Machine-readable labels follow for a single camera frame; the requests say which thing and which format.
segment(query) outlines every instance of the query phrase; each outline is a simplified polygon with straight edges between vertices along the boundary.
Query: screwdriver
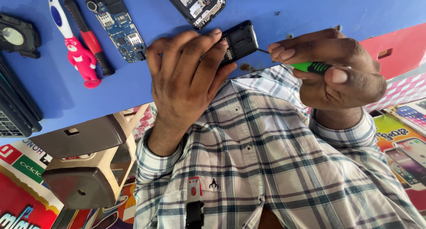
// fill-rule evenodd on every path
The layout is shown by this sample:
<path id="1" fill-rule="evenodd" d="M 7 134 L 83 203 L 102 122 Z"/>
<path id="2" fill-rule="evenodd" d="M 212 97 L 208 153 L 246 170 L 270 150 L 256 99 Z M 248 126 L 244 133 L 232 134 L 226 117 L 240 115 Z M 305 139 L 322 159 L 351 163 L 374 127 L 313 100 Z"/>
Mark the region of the screwdriver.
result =
<path id="1" fill-rule="evenodd" d="M 263 49 L 258 49 L 258 51 L 269 54 L 268 51 Z M 327 71 L 327 69 L 332 67 L 332 65 L 328 65 L 322 62 L 305 62 L 305 63 L 299 63 L 299 64 L 290 64 L 290 65 L 300 71 L 319 74 L 322 76 L 325 75 L 325 72 Z"/>
<path id="2" fill-rule="evenodd" d="M 78 29 L 80 30 L 80 33 L 83 36 L 84 42 L 86 42 L 86 45 L 98 61 L 102 69 L 102 74 L 104 76 L 114 74 L 115 71 L 109 67 L 109 63 L 104 57 L 104 52 L 102 52 L 102 48 L 99 45 L 98 40 L 96 39 L 93 32 L 90 30 L 88 25 L 85 23 L 75 0 L 64 0 L 64 3 L 65 7 L 67 7 L 68 11 L 71 13 L 72 18 L 74 18 L 74 21 L 76 22 Z"/>

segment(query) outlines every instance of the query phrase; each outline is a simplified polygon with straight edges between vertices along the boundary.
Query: fingernail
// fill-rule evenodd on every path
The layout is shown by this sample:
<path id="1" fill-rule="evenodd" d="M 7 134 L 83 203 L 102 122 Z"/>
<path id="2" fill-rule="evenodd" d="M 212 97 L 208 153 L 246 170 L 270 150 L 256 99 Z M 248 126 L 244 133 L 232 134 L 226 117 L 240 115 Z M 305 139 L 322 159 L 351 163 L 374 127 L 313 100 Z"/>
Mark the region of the fingernail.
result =
<path id="1" fill-rule="evenodd" d="M 221 42 L 219 42 L 221 45 L 228 45 L 228 41 L 226 40 L 222 40 Z"/>
<path id="2" fill-rule="evenodd" d="M 340 69 L 333 69 L 332 83 L 341 84 L 348 80 L 348 74 Z"/>
<path id="3" fill-rule="evenodd" d="M 293 55 L 295 54 L 296 50 L 295 49 L 289 49 L 289 50 L 285 50 L 283 52 L 280 53 L 280 57 L 282 61 L 285 61 L 291 57 L 293 57 Z"/>
<path id="4" fill-rule="evenodd" d="M 278 47 L 280 47 L 281 46 L 281 44 L 280 43 L 273 43 L 273 44 L 271 44 L 269 47 L 270 47 L 270 53 L 272 53 L 272 51 L 274 51 L 274 49 L 276 49 L 276 48 L 278 48 Z"/>
<path id="5" fill-rule="evenodd" d="M 277 49 L 275 49 L 274 51 L 272 51 L 272 53 L 270 54 L 274 59 L 278 58 L 278 56 L 280 56 L 280 53 L 283 52 L 285 50 L 284 47 L 279 47 Z"/>
<path id="6" fill-rule="evenodd" d="M 220 30 L 218 28 L 212 30 L 212 33 L 220 33 Z"/>

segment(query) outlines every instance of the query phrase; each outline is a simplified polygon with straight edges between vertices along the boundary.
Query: pink figurine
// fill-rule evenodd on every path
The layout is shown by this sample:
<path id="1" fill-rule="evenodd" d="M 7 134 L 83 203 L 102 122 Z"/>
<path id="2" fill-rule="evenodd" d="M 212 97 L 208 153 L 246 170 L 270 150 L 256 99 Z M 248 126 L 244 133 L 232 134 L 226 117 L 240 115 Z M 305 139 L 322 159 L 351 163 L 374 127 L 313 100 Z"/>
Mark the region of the pink figurine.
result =
<path id="1" fill-rule="evenodd" d="M 96 76 L 96 58 L 92 52 L 85 49 L 82 44 L 73 36 L 65 39 L 68 48 L 68 61 L 80 72 L 84 79 L 86 88 L 97 87 L 102 80 Z"/>

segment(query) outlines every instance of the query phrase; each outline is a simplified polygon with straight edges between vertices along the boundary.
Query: shirt cuff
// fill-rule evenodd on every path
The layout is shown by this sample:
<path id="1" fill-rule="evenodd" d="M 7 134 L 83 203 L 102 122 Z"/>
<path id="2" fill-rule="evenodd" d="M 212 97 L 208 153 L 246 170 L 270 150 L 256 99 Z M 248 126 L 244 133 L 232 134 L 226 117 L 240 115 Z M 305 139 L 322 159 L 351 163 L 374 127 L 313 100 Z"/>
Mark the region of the shirt cuff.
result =
<path id="1" fill-rule="evenodd" d="M 182 139 L 172 155 L 161 157 L 152 153 L 148 148 L 148 139 L 151 132 L 152 128 L 144 133 L 136 148 L 136 162 L 138 164 L 137 178 L 142 183 L 151 183 L 171 173 L 183 151 L 184 140 Z"/>
<path id="2" fill-rule="evenodd" d="M 347 129 L 337 130 L 326 128 L 315 120 L 316 109 L 310 113 L 309 128 L 320 139 L 334 148 L 359 148 L 374 146 L 377 143 L 376 126 L 373 118 L 363 108 L 359 122 Z"/>

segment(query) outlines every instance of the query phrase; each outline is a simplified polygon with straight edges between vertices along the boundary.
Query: green screwdriver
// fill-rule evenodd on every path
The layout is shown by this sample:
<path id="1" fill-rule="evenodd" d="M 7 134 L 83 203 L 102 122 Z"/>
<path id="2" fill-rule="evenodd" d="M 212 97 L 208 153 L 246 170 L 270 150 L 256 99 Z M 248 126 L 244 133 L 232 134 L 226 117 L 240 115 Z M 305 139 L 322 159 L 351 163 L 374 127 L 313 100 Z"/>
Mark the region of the green screwdriver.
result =
<path id="1" fill-rule="evenodd" d="M 258 49 L 260 52 L 269 54 L 268 51 Z M 328 65 L 322 62 L 305 62 L 305 63 L 299 63 L 299 64 L 290 64 L 295 69 L 298 69 L 300 71 L 308 72 L 308 73 L 314 73 L 324 76 L 327 69 L 331 68 L 332 65 Z"/>

